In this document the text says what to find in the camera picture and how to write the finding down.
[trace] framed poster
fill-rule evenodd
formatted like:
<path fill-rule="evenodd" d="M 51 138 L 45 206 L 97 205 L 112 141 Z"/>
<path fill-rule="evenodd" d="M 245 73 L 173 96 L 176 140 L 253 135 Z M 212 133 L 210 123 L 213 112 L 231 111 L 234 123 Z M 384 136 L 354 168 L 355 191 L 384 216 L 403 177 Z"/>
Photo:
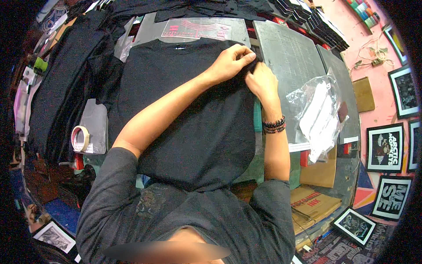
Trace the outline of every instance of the framed poster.
<path fill-rule="evenodd" d="M 366 129 L 366 170 L 400 173 L 403 166 L 403 123 Z"/>
<path fill-rule="evenodd" d="M 342 212 L 331 224 L 361 246 L 366 245 L 376 225 L 374 221 L 351 207 Z"/>
<path fill-rule="evenodd" d="M 405 176 L 381 176 L 371 216 L 398 221 L 412 180 Z"/>
<path fill-rule="evenodd" d="M 76 245 L 75 240 L 53 221 L 45 225 L 36 235 L 34 235 L 34 238 L 53 245 L 63 250 L 65 253 L 69 253 L 73 246 Z"/>
<path fill-rule="evenodd" d="M 409 121 L 409 158 L 407 162 L 407 172 L 415 171 L 418 168 L 418 146 L 417 139 L 420 133 L 420 121 Z"/>
<path fill-rule="evenodd" d="M 419 112 L 410 67 L 403 66 L 388 73 L 397 109 L 397 118 L 417 116 Z"/>
<path fill-rule="evenodd" d="M 391 25 L 388 25 L 387 29 L 384 31 L 384 34 L 387 37 L 387 39 L 390 41 L 391 45 L 393 46 L 394 51 L 401 62 L 401 65 L 406 65 L 407 56 L 404 53 L 404 45 L 401 43 L 396 30 L 393 29 Z"/>

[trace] pink wall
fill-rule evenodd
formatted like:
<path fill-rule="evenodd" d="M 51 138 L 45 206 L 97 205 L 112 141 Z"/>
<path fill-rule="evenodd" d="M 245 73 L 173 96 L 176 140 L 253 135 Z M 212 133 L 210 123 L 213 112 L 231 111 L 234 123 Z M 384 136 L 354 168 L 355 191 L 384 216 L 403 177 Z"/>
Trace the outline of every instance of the pink wall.
<path fill-rule="evenodd" d="M 388 20 L 383 14 L 381 9 L 374 3 L 373 0 L 368 0 L 371 9 L 377 12 L 380 16 L 381 26 L 387 24 Z M 345 0 L 314 0 L 316 6 L 322 5 L 324 12 L 328 19 L 333 22 L 342 33 L 346 36 L 350 47 L 343 52 L 346 65 L 349 69 L 354 67 L 354 64 L 362 60 L 362 63 L 370 63 L 369 60 L 364 60 L 358 57 L 359 49 L 366 42 L 375 39 L 371 44 L 365 45 L 362 48 L 360 55 L 366 58 L 372 58 L 369 55 L 368 47 L 376 49 L 376 40 L 381 34 L 381 26 L 374 26 L 369 34 L 365 29 L 362 20 L 358 18 L 357 14 L 352 10 Z M 388 125 L 398 122 L 404 123 L 405 136 L 404 136 L 404 157 L 403 157 L 403 170 L 401 174 L 407 175 L 407 162 L 408 162 L 408 120 L 397 120 L 395 100 L 393 96 L 392 87 L 388 78 L 388 72 L 402 67 L 392 45 L 385 37 L 384 34 L 379 38 L 379 48 L 388 48 L 387 58 L 394 61 L 395 65 L 391 66 L 386 63 L 372 67 L 372 65 L 360 66 L 351 71 L 352 81 L 358 80 L 367 76 L 372 88 L 372 94 L 375 101 L 375 110 L 360 113 L 361 121 L 361 160 L 366 166 L 366 129 L 375 126 Z M 368 176 L 372 182 L 373 189 L 371 188 L 358 188 L 354 200 L 354 207 L 360 208 L 372 203 L 376 196 L 376 189 L 378 187 L 380 173 L 369 172 Z"/>

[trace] man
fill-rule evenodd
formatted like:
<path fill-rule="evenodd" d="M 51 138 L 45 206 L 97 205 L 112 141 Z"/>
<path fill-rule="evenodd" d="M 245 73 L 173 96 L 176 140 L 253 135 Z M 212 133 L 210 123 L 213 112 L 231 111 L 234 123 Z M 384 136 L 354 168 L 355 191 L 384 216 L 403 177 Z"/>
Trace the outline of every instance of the man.
<path fill-rule="evenodd" d="M 143 109 L 125 125 L 81 210 L 76 244 L 84 262 L 116 263 L 105 257 L 103 250 L 145 241 L 201 242 L 231 251 L 228 257 L 211 263 L 291 262 L 295 237 L 289 149 L 278 80 L 264 63 L 258 63 L 254 73 L 245 77 L 247 86 L 261 101 L 268 122 L 265 182 L 256 188 L 250 203 L 237 199 L 228 188 L 188 192 L 168 183 L 154 183 L 141 193 L 135 192 L 141 153 L 201 93 L 233 78 L 255 57 L 252 50 L 239 44 L 224 50 L 209 69 Z"/>

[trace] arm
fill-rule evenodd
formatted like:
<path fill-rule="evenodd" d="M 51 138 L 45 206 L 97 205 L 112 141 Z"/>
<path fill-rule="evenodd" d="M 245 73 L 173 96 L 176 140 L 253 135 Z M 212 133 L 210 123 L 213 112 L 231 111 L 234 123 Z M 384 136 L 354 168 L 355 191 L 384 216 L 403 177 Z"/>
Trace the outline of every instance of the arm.
<path fill-rule="evenodd" d="M 255 59 L 255 53 L 236 44 L 224 50 L 205 72 L 177 87 L 134 116 L 122 129 L 113 147 L 122 147 L 137 158 L 203 92 L 233 78 Z"/>
<path fill-rule="evenodd" d="M 248 73 L 245 78 L 249 89 L 259 98 L 264 108 L 267 121 L 275 122 L 282 118 L 278 80 L 264 64 L 258 63 L 254 74 Z M 290 153 L 286 130 L 280 133 L 267 134 L 265 138 L 264 177 L 265 180 L 289 180 Z"/>

